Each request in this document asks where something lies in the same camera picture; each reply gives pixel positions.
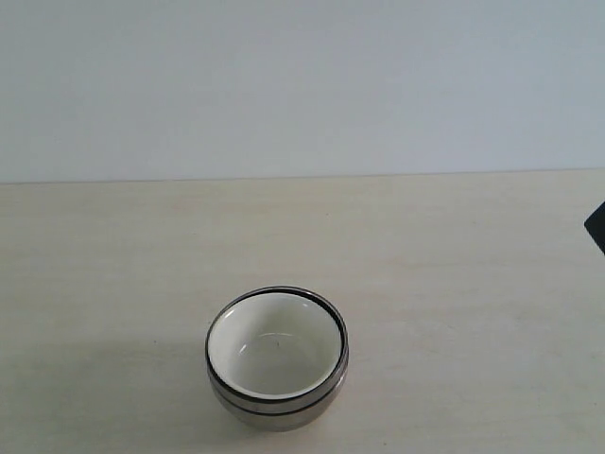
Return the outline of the white ceramic bowl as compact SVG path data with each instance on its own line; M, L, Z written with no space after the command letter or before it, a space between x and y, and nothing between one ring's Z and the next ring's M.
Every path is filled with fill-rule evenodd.
M308 297L257 294L220 315L209 333L212 369L229 388L257 399L298 397L335 371L345 341L337 316Z

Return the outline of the smooth steel bowl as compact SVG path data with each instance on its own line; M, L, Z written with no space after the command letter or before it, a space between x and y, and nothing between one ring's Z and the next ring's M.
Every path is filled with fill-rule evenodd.
M304 427L320 418L337 398L346 378L347 374L344 374L322 399L311 405L300 410L276 414L244 410L223 397L214 386L211 389L220 405L240 422L263 431L281 432Z

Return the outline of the dimpled steel bowl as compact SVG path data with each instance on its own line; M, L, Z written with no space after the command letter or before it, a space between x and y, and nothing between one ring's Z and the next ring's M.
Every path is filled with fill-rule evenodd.
M337 321L339 322L339 325L343 330L343 339L345 341L345 346L343 348L343 354L337 363L337 367L336 367L335 371L332 372L332 374L328 377L328 379L325 382L323 382L321 385L319 385L316 389L314 389L311 392L306 393L304 395L300 395L298 397L280 399L280 400L266 400L266 399L253 398L250 396L246 396L242 393L239 393L239 392L229 388L225 383L223 383L221 381L220 378L218 378L218 376L212 369L212 366L210 365L210 361L208 358L207 341L209 338L210 330L212 329L217 318L220 315L224 314L229 307L231 307L232 305L234 305L237 302L242 301L243 299L245 299L247 297L257 295L257 294L270 293L270 292L285 292L285 293L292 293L292 294L296 294L299 296L308 297L312 301L314 301L316 303L320 303L320 304L328 307L329 310L333 311L334 314L337 316ZM312 403L318 401L319 399L322 399L342 378L342 376L344 375L344 372L346 370L346 367L347 367L348 356L349 356L348 332L347 332L346 323L344 322L344 319L342 318L342 316L341 316L340 312L337 310L337 308L332 303L330 303L327 299L325 299L321 295L317 294L316 292L313 292L313 291L305 289L305 288L297 288L297 287L289 287L289 286L270 286L270 287L264 287L264 288L257 288L257 289L249 291L249 292L235 298L233 301L231 301L229 304L227 304L216 315L216 317L213 320L213 322L211 323L211 325L208 329L207 335L206 335L204 355L205 355L205 359L206 359L208 374L214 380L215 388L218 391L222 392L222 394L228 400L233 402L237 407L240 407L245 410L250 410L253 412L269 413L269 414L291 412L294 410L298 410L298 409L307 407L307 406L311 405Z

